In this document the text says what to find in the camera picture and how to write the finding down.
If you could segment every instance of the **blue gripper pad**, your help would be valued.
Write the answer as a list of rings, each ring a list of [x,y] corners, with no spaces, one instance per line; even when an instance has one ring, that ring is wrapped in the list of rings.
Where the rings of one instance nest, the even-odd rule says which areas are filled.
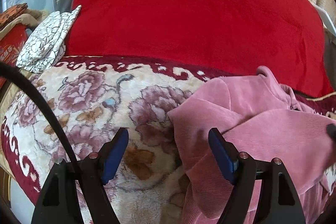
[[[118,166],[128,145],[127,129],[121,128],[116,133],[113,140],[115,140],[114,146],[104,162],[104,172],[101,176],[101,182],[103,185],[106,185],[111,179],[113,179],[117,172]]]
[[[223,177],[234,185],[235,172],[238,169],[238,150],[232,143],[224,140],[217,128],[210,129],[208,141]]]

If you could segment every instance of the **pink corduroy fabric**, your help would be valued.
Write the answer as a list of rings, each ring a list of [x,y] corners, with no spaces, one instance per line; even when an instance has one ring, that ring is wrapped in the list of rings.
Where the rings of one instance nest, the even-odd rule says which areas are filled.
[[[326,127],[335,120],[315,114],[298,102],[292,89],[280,85],[264,66],[254,76],[219,77],[206,82],[168,113],[185,172],[182,224],[215,224],[231,194],[208,144],[216,127],[238,151],[256,160],[284,162],[303,206],[306,223],[322,213],[329,195],[324,171],[336,161],[336,145]],[[256,181],[245,223],[252,223],[258,204]]]

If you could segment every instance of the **black cable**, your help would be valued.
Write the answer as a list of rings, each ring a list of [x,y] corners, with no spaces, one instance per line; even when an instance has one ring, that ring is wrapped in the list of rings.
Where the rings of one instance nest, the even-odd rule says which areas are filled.
[[[65,135],[63,128],[59,124],[54,112],[48,106],[47,102],[44,100],[43,96],[34,87],[28,79],[26,79],[21,73],[19,73],[14,67],[11,67],[3,62],[0,62],[0,76],[6,78],[10,82],[17,85],[18,88],[22,89],[23,92],[36,104],[40,109],[44,117],[47,119],[53,130],[55,131],[57,137],[59,138],[61,144],[63,145],[68,157],[72,163],[73,170],[76,177],[79,179],[81,170],[79,168],[75,153],[69,143],[67,136]]]

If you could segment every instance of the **orange pillow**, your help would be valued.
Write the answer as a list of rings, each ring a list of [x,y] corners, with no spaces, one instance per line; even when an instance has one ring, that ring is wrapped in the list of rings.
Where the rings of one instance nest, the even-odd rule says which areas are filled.
[[[18,16],[22,15],[28,8],[27,3],[17,4],[0,14],[0,31]]]

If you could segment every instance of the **white patterned cloth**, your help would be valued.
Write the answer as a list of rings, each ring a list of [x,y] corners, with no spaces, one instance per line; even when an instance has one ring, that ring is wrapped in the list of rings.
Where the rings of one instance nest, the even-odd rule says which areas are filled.
[[[64,39],[81,9],[71,13],[51,13],[28,38],[17,58],[16,66],[41,73],[56,64],[65,54]]]

